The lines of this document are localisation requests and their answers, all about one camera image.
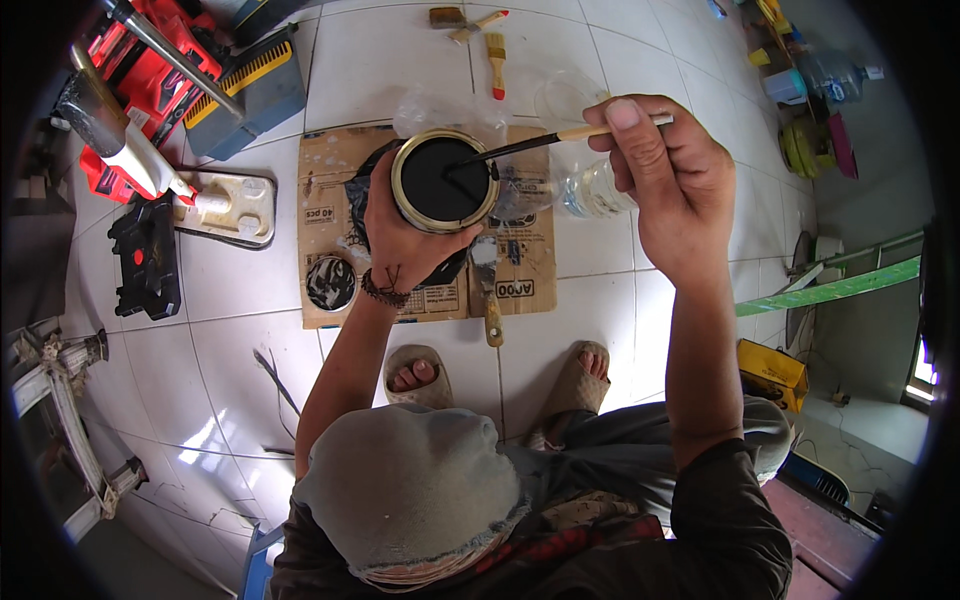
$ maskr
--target black paint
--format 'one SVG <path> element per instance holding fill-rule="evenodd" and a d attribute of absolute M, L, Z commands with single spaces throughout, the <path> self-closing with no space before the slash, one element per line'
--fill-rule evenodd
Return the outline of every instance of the black paint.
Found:
<path fill-rule="evenodd" d="M 400 170 L 403 193 L 413 208 L 436 221 L 462 221 L 475 213 L 491 184 L 486 163 L 448 172 L 445 167 L 476 154 L 467 142 L 453 137 L 435 137 L 417 146 Z"/>

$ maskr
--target rubber sandal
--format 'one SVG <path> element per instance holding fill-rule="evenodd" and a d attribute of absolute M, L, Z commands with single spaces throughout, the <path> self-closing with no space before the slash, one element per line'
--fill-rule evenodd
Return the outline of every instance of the rubber sandal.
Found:
<path fill-rule="evenodd" d="M 429 363 L 437 372 L 437 378 L 416 390 L 407 392 L 391 390 L 390 386 L 393 385 L 400 370 L 404 367 L 412 370 L 414 362 L 418 359 Z M 453 408 L 453 392 L 450 390 L 450 380 L 446 377 L 444 363 L 440 360 L 437 351 L 430 346 L 412 344 L 397 348 L 387 359 L 387 364 L 383 368 L 383 391 L 386 392 L 387 401 L 391 404 L 411 402 L 437 410 Z"/>
<path fill-rule="evenodd" d="M 557 382 L 546 397 L 540 415 L 537 417 L 537 426 L 527 436 L 524 445 L 537 450 L 562 449 L 562 446 L 550 445 L 544 436 L 543 424 L 560 413 L 572 410 L 588 410 L 597 413 L 603 398 L 610 389 L 610 378 L 601 381 L 591 375 L 580 364 L 580 355 L 592 352 L 603 358 L 607 368 L 610 368 L 610 353 L 597 342 L 581 342 L 566 358 L 564 367 L 560 370 Z"/>

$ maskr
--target paint-stained cardboard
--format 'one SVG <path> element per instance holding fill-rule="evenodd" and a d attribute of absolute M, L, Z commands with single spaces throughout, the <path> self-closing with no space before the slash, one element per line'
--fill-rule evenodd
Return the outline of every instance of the paint-stained cardboard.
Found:
<path fill-rule="evenodd" d="M 508 141 L 544 133 L 540 128 L 510 127 Z M 369 253 L 353 229 L 343 184 L 353 178 L 374 150 L 395 138 L 394 131 L 383 126 L 309 133 L 300 140 L 297 233 L 304 329 L 342 325 L 349 314 L 352 303 L 336 313 L 327 313 L 314 305 L 306 295 L 306 274 L 317 258 L 329 254 L 347 260 L 358 278 L 370 268 Z M 545 148 L 529 151 L 515 156 L 511 175 L 517 178 L 523 193 L 536 196 L 544 193 L 544 185 L 549 181 L 548 164 Z M 496 290 L 502 313 L 516 315 L 556 308 L 553 209 L 510 223 L 490 217 L 485 232 L 493 230 L 498 247 Z M 479 289 L 472 269 L 467 267 L 450 285 L 414 292 L 397 320 L 408 323 L 483 317 L 484 302 Z M 359 281 L 357 294 L 363 294 Z"/>

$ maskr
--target yellow container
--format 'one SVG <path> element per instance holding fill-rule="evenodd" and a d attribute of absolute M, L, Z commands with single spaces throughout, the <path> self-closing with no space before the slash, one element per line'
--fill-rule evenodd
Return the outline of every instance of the yellow container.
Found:
<path fill-rule="evenodd" d="M 736 345 L 736 362 L 740 376 L 759 388 L 760 396 L 782 410 L 800 413 L 809 389 L 804 363 L 750 340 L 740 340 Z"/>
<path fill-rule="evenodd" d="M 747 55 L 747 58 L 750 59 L 750 63 L 753 66 L 762 66 L 764 64 L 770 64 L 770 55 L 767 54 L 767 51 L 763 48 L 751 52 Z"/>

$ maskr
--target yellow box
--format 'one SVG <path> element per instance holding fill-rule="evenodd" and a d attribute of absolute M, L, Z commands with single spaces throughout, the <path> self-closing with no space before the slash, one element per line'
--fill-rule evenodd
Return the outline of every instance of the yellow box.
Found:
<path fill-rule="evenodd" d="M 736 345 L 736 362 L 741 378 L 753 388 L 753 396 L 765 397 L 783 410 L 800 413 L 809 389 L 804 363 L 750 340 L 740 340 Z"/>

